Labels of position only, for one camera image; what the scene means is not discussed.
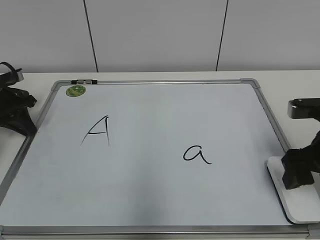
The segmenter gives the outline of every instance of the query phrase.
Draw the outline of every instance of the whiteboard frame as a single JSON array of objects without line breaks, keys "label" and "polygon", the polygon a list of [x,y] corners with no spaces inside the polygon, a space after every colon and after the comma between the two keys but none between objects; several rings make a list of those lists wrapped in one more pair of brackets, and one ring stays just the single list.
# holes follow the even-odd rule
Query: whiteboard frame
[{"label": "whiteboard frame", "polygon": [[[163,80],[163,81],[96,81],[91,79],[59,80],[51,88],[35,123],[39,128],[61,86],[82,85],[168,85],[168,84],[249,84],[254,89],[265,114],[283,148],[290,149],[281,127],[272,113],[258,82],[252,78],[232,80]],[[8,172],[0,184],[0,204],[14,180],[28,152],[34,136],[25,138]],[[5,238],[279,238],[307,237],[308,225],[253,225],[253,226],[0,226]]]}]

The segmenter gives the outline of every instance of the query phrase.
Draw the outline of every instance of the black marker writing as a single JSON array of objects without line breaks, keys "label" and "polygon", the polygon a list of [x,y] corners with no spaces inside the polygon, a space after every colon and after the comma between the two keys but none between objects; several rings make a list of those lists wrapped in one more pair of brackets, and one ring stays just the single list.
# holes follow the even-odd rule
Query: black marker writing
[{"label": "black marker writing", "polygon": [[[193,148],[199,148],[200,150],[198,151],[198,153],[196,155],[194,155],[192,158],[186,158],[186,154],[188,153],[189,150],[193,149]],[[212,164],[212,162],[208,162],[204,155],[202,154],[202,151],[201,151],[202,147],[199,146],[199,145],[193,145],[191,147],[189,147],[183,154],[183,159],[186,160],[186,161],[191,161],[193,159],[195,159],[196,157],[198,157],[198,155],[201,156],[201,158],[203,159],[203,161],[206,163],[206,164]]]},{"label": "black marker writing", "polygon": [[[108,133],[108,118],[109,116],[106,115],[103,118],[101,118],[95,125],[93,125],[92,128],[90,128],[90,130],[85,134],[84,138],[82,139],[82,142],[80,143],[80,145],[85,141],[86,137],[88,135],[94,135],[94,134],[106,134],[106,138],[108,139],[108,146],[110,147],[110,141],[109,141],[109,133]],[[105,124],[105,131],[99,131],[99,132],[90,132],[98,123],[100,123],[102,120],[104,120],[104,124]]]}]

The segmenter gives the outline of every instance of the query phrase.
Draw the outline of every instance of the white table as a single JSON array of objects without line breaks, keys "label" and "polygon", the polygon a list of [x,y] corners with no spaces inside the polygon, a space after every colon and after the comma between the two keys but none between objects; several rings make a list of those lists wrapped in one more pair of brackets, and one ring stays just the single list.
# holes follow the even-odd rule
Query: white table
[{"label": "white table", "polygon": [[[14,87],[29,91],[36,99],[30,108],[33,120],[44,104],[55,81],[95,79],[95,80],[227,80],[254,78],[269,103],[292,148],[302,148],[310,144],[320,124],[314,119],[290,119],[287,115],[288,101],[296,98],[318,98],[320,96],[320,71],[233,71],[233,72],[126,72],[126,73],[25,73],[25,80]],[[0,128],[0,179],[2,181],[24,137],[5,128]]]}]

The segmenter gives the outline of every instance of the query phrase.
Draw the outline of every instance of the green magnet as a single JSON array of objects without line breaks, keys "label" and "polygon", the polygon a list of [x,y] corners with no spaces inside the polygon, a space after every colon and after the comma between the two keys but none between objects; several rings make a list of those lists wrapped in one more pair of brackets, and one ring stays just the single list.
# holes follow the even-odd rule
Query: green magnet
[{"label": "green magnet", "polygon": [[66,90],[66,95],[69,97],[79,97],[86,92],[86,88],[81,85],[71,86]]}]

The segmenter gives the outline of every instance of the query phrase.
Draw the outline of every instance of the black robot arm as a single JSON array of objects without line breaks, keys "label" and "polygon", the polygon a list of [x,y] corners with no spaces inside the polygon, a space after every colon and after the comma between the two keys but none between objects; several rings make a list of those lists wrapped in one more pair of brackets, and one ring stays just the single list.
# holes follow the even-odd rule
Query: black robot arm
[{"label": "black robot arm", "polygon": [[[295,99],[289,102],[288,114],[293,119],[320,121],[320,98]],[[282,158],[286,189],[295,189],[315,182],[312,173],[320,173],[320,131],[309,146],[289,149]]]},{"label": "black robot arm", "polygon": [[0,127],[32,136],[37,129],[27,108],[32,108],[37,100],[25,90],[9,87],[23,80],[21,68],[14,69],[7,62],[0,62],[0,65],[10,69],[10,72],[0,75]]}]

